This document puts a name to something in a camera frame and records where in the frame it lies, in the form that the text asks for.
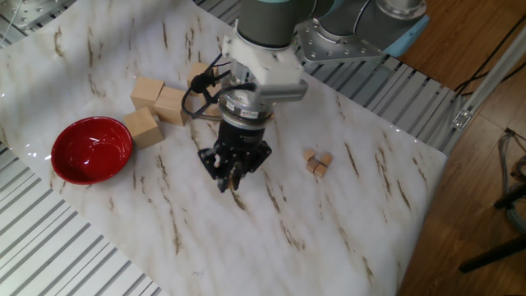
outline wooden block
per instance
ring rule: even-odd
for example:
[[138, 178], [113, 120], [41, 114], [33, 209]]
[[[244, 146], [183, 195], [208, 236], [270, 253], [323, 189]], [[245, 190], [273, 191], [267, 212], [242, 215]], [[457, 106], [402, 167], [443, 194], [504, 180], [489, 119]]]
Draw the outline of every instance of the wooden block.
[[307, 171], [314, 173], [314, 170], [316, 169], [318, 164], [320, 164], [318, 160], [315, 160], [315, 159], [309, 160], [309, 162], [307, 163]]
[[[182, 111], [181, 101], [186, 91], [163, 87], [154, 108], [160, 121], [184, 126], [188, 115]], [[186, 107], [191, 110], [191, 100], [187, 99]]]
[[154, 116], [147, 107], [125, 115], [124, 124], [126, 124], [139, 150], [157, 144], [164, 139]]
[[306, 162], [311, 161], [314, 158], [314, 156], [316, 156], [316, 152], [314, 152], [313, 149], [309, 149], [303, 152], [303, 158], [305, 159]]
[[[188, 74], [187, 76], [187, 84], [188, 84], [188, 88], [190, 88], [190, 85], [191, 85], [191, 80], [194, 79], [195, 76], [199, 75], [199, 74], [202, 74], [204, 71], [206, 71], [206, 68], [208, 67], [209, 65], [203, 63], [203, 62], [194, 62], [193, 65], [191, 65], [191, 69], [190, 69], [190, 73]], [[214, 75], [217, 76], [217, 67], [214, 68]]]
[[323, 175], [325, 174], [325, 172], [327, 172], [327, 167], [324, 166], [323, 164], [320, 164], [316, 167], [316, 169], [314, 170], [314, 174], [317, 176], [317, 177], [323, 177]]
[[135, 106], [135, 110], [148, 107], [150, 112], [155, 115], [154, 104], [164, 87], [164, 81], [139, 77], [130, 98]]
[[325, 153], [323, 157], [321, 157], [320, 163], [323, 164], [325, 167], [329, 167], [329, 164], [332, 162], [332, 155], [329, 153]]

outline wooden floor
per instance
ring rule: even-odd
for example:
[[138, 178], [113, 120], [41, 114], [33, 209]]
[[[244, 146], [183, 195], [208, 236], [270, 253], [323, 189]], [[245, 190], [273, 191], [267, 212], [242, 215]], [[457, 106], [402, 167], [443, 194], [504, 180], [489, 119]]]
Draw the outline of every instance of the wooden floor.
[[[471, 1], [442, 2], [457, 2], [462, 6]], [[488, 4], [489, 2], [480, 1], [481, 7], [478, 10], [486, 11], [488, 7], [495, 6]], [[499, 2], [499, 5], [506, 7], [504, 11], [495, 11], [495, 14], [501, 17], [505, 14], [519, 16], [526, 9], [526, 1]], [[461, 22], [459, 28], [469, 22]], [[508, 18], [500, 20], [498, 25], [508, 26], [514, 22]], [[482, 35], [480, 38], [488, 37], [482, 32], [482, 29], [478, 32]], [[456, 41], [451, 41], [445, 44], [443, 49], [455, 49], [455, 44]], [[437, 52], [437, 56], [448, 55], [441, 50]], [[470, 49], [470, 53], [473, 54], [471, 57], [466, 51], [468, 50], [460, 50], [463, 58], [459, 58], [458, 61], [464, 65], [478, 64], [477, 60], [483, 58], [487, 52], [483, 49], [484, 53], [477, 53], [477, 50]], [[426, 74], [440, 73], [444, 75], [442, 79], [449, 83], [456, 83], [462, 75], [471, 75], [470, 71], [454, 67], [452, 77], [448, 77], [444, 71], [445, 67], [454, 61], [454, 53], [450, 56], [450, 59], [443, 60], [443, 67], [436, 65], [440, 63], [438, 58], [427, 57], [431, 63], [435, 63], [436, 68], [425, 63], [421, 64], [422, 68], [416, 68], [427, 69], [423, 70]], [[418, 60], [418, 57], [414, 58], [409, 54], [406, 58]], [[508, 222], [505, 212], [493, 208], [492, 203], [502, 194], [497, 149], [499, 137], [507, 127], [526, 136], [525, 82], [526, 70], [502, 83], [483, 105], [454, 148], [399, 295], [526, 295], [526, 251], [467, 275], [458, 271], [462, 261], [519, 236]], [[523, 155], [526, 155], [526, 151], [512, 141], [508, 154], [509, 163], [515, 162]], [[526, 202], [521, 201], [518, 210], [526, 216]]]
[[[401, 59], [453, 89], [477, 70], [526, 13], [524, 0], [426, 2], [430, 24]], [[488, 65], [490, 69], [496, 61]]]

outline metal pole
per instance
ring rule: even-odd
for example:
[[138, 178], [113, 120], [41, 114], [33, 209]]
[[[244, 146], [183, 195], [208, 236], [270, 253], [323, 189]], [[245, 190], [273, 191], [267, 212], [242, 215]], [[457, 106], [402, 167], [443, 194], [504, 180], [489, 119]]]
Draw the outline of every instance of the metal pole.
[[495, 90], [495, 88], [501, 83], [502, 79], [511, 71], [514, 65], [526, 53], [526, 26], [519, 33], [514, 42], [502, 55], [499, 62], [493, 67], [493, 69], [487, 74], [486, 79], [482, 84], [475, 90], [468, 102], [459, 111], [457, 116], [453, 119], [451, 126], [453, 128], [463, 130], [469, 122], [469, 119], [473, 116], [475, 111], [480, 107], [487, 97]]

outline black cable on floor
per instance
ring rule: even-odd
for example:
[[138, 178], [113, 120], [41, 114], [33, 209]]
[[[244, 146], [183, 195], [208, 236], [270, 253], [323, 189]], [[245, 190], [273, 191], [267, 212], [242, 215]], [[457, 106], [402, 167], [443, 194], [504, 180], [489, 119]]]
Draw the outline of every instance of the black cable on floor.
[[[508, 150], [508, 145], [510, 144], [510, 139], [515, 138], [515, 140], [517, 141], [519, 139], [526, 141], [526, 139], [520, 135], [517, 135], [514, 131], [510, 130], [509, 128], [506, 128], [504, 133], [505, 134], [499, 139], [499, 156], [501, 158], [502, 191], [504, 193], [503, 196], [505, 197], [510, 191], [513, 191], [521, 185], [521, 183], [517, 183], [511, 187], [508, 185], [508, 168], [506, 166], [506, 153]], [[526, 220], [521, 215], [519, 215], [519, 213], [515, 209], [514, 203], [508, 207], [506, 214], [508, 215], [508, 220], [515, 227], [515, 229], [522, 234], [526, 234]]]
[[457, 86], [454, 91], [456, 93], [456, 96], [462, 94], [462, 92], [469, 86], [469, 84], [473, 81], [476, 81], [478, 79], [481, 79], [483, 77], [485, 77], [487, 75], [488, 72], [480, 75], [480, 76], [477, 76], [477, 74], [482, 71], [482, 69], [491, 61], [491, 59], [495, 56], [495, 54], [499, 51], [499, 49], [501, 49], [502, 45], [504, 45], [504, 43], [506, 42], [506, 40], [517, 30], [517, 28], [519, 28], [519, 26], [524, 22], [526, 21], [526, 15], [523, 15], [523, 17], [520, 18], [519, 21], [517, 21], [517, 23], [510, 29], [510, 31], [508, 31], [508, 34], [506, 34], [506, 36], [504, 36], [504, 38], [501, 40], [501, 42], [495, 47], [495, 49], [493, 49], [493, 52], [490, 53], [489, 57], [486, 58], [486, 60], [482, 63], [482, 65], [475, 71], [475, 73], [471, 76], [471, 78], [469, 78], [468, 80], [462, 82], [461, 84], [459, 84], [459, 86]]

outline small wooden block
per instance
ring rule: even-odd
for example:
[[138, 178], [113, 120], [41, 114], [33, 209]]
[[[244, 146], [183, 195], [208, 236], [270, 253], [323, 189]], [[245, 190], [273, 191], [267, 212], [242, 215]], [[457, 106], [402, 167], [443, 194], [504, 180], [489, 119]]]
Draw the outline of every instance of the small wooden block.
[[316, 167], [316, 169], [314, 170], [314, 174], [317, 176], [317, 177], [323, 177], [323, 175], [325, 174], [325, 172], [327, 172], [327, 167], [324, 166], [323, 164], [320, 164]]
[[[188, 115], [182, 111], [181, 101], [186, 91], [163, 87], [154, 108], [160, 121], [184, 126]], [[187, 99], [186, 107], [191, 110], [191, 100]]]
[[318, 164], [320, 164], [318, 160], [315, 160], [315, 159], [309, 160], [309, 162], [307, 163], [307, 171], [314, 173], [314, 170], [316, 170], [316, 167], [318, 166]]
[[316, 152], [314, 152], [313, 149], [309, 149], [303, 152], [303, 158], [305, 159], [306, 162], [311, 161], [314, 158], [314, 156], [316, 156]]
[[[202, 74], [204, 71], [206, 71], [206, 68], [208, 67], [209, 65], [203, 63], [203, 62], [194, 62], [193, 65], [191, 65], [191, 69], [190, 69], [190, 74], [188, 74], [187, 76], [187, 84], [188, 84], [188, 88], [190, 88], [190, 85], [191, 85], [191, 80], [194, 79], [195, 76], [199, 75], [199, 74]], [[217, 67], [214, 68], [214, 75], [217, 76]]]
[[323, 157], [321, 157], [320, 163], [323, 164], [325, 167], [329, 167], [329, 164], [332, 162], [332, 155], [329, 153], [325, 153]]

